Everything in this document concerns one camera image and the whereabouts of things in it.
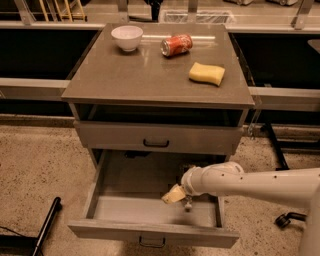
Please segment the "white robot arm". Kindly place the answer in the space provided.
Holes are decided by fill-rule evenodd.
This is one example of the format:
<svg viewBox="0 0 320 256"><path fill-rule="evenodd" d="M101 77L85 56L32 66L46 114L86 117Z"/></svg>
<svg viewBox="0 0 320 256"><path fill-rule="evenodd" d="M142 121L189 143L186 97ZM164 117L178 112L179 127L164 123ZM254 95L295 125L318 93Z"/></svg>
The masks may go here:
<svg viewBox="0 0 320 256"><path fill-rule="evenodd" d="M299 256L320 254L320 169L291 169L246 173L235 162L193 166L162 200L175 203L202 194L245 196L263 201L307 208L306 229L300 242Z"/></svg>

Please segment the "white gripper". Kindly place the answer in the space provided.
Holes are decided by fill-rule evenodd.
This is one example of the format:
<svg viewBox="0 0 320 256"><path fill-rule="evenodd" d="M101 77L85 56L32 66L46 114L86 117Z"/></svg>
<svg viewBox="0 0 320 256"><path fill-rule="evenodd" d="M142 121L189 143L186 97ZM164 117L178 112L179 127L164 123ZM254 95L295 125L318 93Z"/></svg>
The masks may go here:
<svg viewBox="0 0 320 256"><path fill-rule="evenodd" d="M195 185L200 180L201 168L193 166L189 168L182 176L181 185L175 184L165 195L162 201L166 204L172 204L181 201L189 196L199 196L200 192L195 189Z"/></svg>

